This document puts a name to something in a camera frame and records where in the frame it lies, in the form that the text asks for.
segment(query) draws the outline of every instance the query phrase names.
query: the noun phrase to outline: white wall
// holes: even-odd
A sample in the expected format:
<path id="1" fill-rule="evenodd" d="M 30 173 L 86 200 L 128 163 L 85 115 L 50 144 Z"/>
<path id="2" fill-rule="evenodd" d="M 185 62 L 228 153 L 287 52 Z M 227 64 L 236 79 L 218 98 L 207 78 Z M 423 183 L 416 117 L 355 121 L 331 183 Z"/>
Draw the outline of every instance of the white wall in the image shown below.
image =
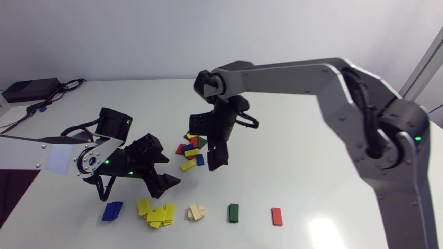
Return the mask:
<path id="1" fill-rule="evenodd" d="M 338 56 L 399 90 L 441 28 L 442 9 L 440 0 L 1 0 L 0 89 Z"/>

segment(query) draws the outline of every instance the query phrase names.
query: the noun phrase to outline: stack of yellow blocks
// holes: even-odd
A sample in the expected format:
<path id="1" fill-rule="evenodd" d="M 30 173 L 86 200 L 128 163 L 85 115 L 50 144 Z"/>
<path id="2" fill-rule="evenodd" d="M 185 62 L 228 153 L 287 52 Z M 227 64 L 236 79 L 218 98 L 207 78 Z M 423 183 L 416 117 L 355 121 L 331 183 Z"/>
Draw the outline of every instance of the stack of yellow blocks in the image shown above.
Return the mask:
<path id="1" fill-rule="evenodd" d="M 137 201 L 139 216 L 146 219 L 150 226 L 159 228 L 161 225 L 172 225 L 174 220 L 175 204 L 168 203 L 166 206 L 159 206 L 152 211 L 148 198 Z"/>

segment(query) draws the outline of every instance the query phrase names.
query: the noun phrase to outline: robotic arm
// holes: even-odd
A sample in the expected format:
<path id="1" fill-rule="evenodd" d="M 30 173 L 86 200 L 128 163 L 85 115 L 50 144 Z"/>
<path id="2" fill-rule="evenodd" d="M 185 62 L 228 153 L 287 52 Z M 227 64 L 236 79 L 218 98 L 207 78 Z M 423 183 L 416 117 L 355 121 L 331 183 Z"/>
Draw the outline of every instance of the robotic arm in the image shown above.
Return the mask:
<path id="1" fill-rule="evenodd" d="M 340 58 L 254 66 L 237 61 L 202 71 L 195 91 L 213 111 L 191 115 L 190 133 L 208 136 L 208 165 L 228 164 L 233 125 L 258 127 L 242 92 L 316 95 L 325 122 L 346 144 L 360 177 L 375 191 L 391 249 L 437 249 L 427 179 L 429 119 L 385 81 Z M 236 120 L 237 115 L 250 120 Z"/>
<path id="2" fill-rule="evenodd" d="M 17 165 L 19 167 L 13 169 L 48 170 L 82 178 L 97 187 L 102 201 L 108 199 L 116 177 L 139 178 L 146 183 L 151 196 L 159 198 L 181 180 L 155 171 L 155 163 L 169 162 L 161 153 L 163 147 L 155 136 L 147 134 L 124 149 L 119 148 L 126 142 L 131 124 L 132 117 L 102 108 L 98 119 L 70 127 L 61 136 L 34 140 L 0 135 L 0 169 Z M 92 125 L 97 125 L 95 133 L 86 129 Z M 79 129 L 89 135 L 90 141 L 82 138 L 86 133 L 67 136 Z M 93 136 L 99 139 L 94 142 Z M 101 175 L 111 176 L 106 187 Z"/>

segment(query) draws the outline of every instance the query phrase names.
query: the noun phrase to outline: yellow block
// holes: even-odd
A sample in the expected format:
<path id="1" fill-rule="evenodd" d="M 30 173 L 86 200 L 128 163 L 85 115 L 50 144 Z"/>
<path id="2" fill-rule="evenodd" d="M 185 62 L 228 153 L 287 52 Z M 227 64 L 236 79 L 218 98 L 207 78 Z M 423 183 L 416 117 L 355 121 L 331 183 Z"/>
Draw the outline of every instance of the yellow block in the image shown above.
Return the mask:
<path id="1" fill-rule="evenodd" d="M 186 134 L 186 136 L 188 137 L 188 139 L 194 138 L 194 137 L 198 137 L 198 135 L 191 135 L 191 134 Z"/>
<path id="2" fill-rule="evenodd" d="M 151 212 L 151 206 L 149 205 L 148 198 L 142 198 L 137 201 L 139 207 L 139 216 L 145 216 L 147 213 Z"/>
<path id="3" fill-rule="evenodd" d="M 149 212 L 146 217 L 147 222 L 163 222 L 165 221 L 166 211 L 163 208 L 157 208 L 157 211 Z"/>
<path id="4" fill-rule="evenodd" d="M 185 156 L 196 156 L 196 155 L 198 155 L 198 149 L 185 151 Z"/>
<path id="5" fill-rule="evenodd" d="M 194 166 L 195 166 L 195 162 L 191 160 L 191 161 L 183 164 L 182 166 L 180 166 L 180 168 L 182 169 L 183 172 L 185 172 Z"/>
<path id="6" fill-rule="evenodd" d="M 162 222 L 150 222 L 149 225 L 155 228 L 159 228 L 162 225 Z"/>
<path id="7" fill-rule="evenodd" d="M 170 221 L 170 222 L 163 222 L 163 226 L 169 226 L 169 225 L 172 225 L 172 221 Z"/>
<path id="8" fill-rule="evenodd" d="M 172 221 L 174 219 L 174 210 L 175 210 L 174 203 L 166 204 L 166 206 L 165 206 L 165 211 L 166 211 L 165 221 Z"/>

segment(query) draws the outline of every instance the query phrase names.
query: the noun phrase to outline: green block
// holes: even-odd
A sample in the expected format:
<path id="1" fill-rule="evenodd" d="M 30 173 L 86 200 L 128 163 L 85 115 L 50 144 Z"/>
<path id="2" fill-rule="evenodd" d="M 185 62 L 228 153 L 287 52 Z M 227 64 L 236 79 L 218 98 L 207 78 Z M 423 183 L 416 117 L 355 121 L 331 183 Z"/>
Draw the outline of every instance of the green block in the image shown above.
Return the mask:
<path id="1" fill-rule="evenodd" d="M 238 223 L 238 204 L 229 205 L 229 222 Z"/>
<path id="2" fill-rule="evenodd" d="M 198 136 L 197 137 L 197 148 L 201 149 L 203 148 L 206 144 L 208 143 L 208 141 L 206 141 L 206 139 Z"/>

